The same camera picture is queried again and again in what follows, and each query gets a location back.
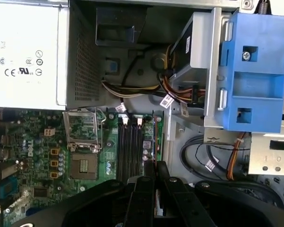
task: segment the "silver power supply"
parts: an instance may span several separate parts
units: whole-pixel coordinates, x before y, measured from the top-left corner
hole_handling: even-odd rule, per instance
[[[76,5],[0,3],[0,107],[65,110],[101,97],[95,24]]]

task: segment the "metal bracket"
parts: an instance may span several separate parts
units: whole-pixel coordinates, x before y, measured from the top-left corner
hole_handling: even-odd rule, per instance
[[[91,138],[74,138],[75,132],[71,118],[82,120],[81,127],[87,130]],[[95,111],[82,109],[81,111],[67,111],[63,112],[63,119],[67,137],[68,148],[74,152],[77,148],[88,148],[93,153],[98,153],[103,148],[103,123],[106,121],[106,115],[101,109],[95,108]]]
[[[279,134],[251,134],[248,173],[284,175],[284,121]]]

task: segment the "sticker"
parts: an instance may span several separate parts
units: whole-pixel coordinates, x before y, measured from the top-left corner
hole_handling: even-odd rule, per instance
[[[163,106],[165,109],[167,109],[173,101],[174,99],[170,95],[166,95],[164,99],[162,99],[162,101],[160,102],[160,106]]]
[[[126,108],[124,106],[124,103],[121,103],[121,105],[117,106],[115,108],[115,110],[118,112],[118,113],[124,113],[126,111]]]
[[[185,50],[185,53],[189,52],[189,47],[190,47],[190,36],[186,39],[186,50]]]
[[[213,158],[216,160],[217,163],[219,162],[219,159],[217,159],[215,156],[214,156]],[[216,166],[214,165],[214,163],[211,162],[211,160],[209,160],[209,161],[206,163],[205,167],[206,167],[206,169],[209,170],[209,172],[212,172],[213,169],[214,169]]]
[[[181,103],[181,115],[183,117],[189,117],[186,103]]]

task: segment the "orange wire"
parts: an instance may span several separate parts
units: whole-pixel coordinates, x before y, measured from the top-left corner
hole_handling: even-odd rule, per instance
[[[233,148],[232,154],[231,154],[230,166],[229,166],[228,173],[227,173],[227,178],[228,179],[234,180],[233,169],[234,169],[237,157],[238,157],[238,149],[240,147],[241,140],[244,138],[245,134],[246,134],[245,132],[242,132],[239,135],[238,140],[235,142],[235,145],[234,145],[234,148]]]

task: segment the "gray metal panel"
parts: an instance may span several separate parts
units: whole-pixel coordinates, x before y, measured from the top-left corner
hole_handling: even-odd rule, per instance
[[[200,9],[223,9],[234,10],[239,7],[240,0],[96,0],[99,2],[131,3],[145,5],[179,6]]]
[[[69,0],[0,0],[0,3],[68,7]]]
[[[249,174],[284,175],[284,150],[272,149],[271,141],[284,142],[284,121],[278,134],[252,133]]]
[[[67,108],[103,105],[95,25],[83,17],[75,4],[70,8],[69,36]]]

